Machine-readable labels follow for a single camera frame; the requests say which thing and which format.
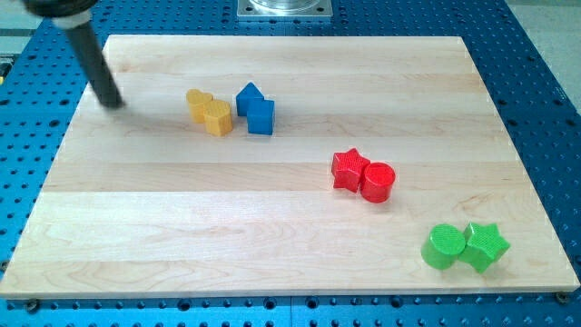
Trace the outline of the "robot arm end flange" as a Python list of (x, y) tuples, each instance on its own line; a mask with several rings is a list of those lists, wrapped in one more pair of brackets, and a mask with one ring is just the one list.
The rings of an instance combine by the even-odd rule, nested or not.
[(97, 0), (23, 0), (32, 15), (50, 18), (61, 29), (74, 29), (88, 23)]

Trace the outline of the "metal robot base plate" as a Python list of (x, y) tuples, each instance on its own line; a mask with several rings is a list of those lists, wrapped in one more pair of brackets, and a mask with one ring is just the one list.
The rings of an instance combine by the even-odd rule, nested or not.
[(332, 17), (331, 0), (238, 0), (237, 16), (243, 18)]

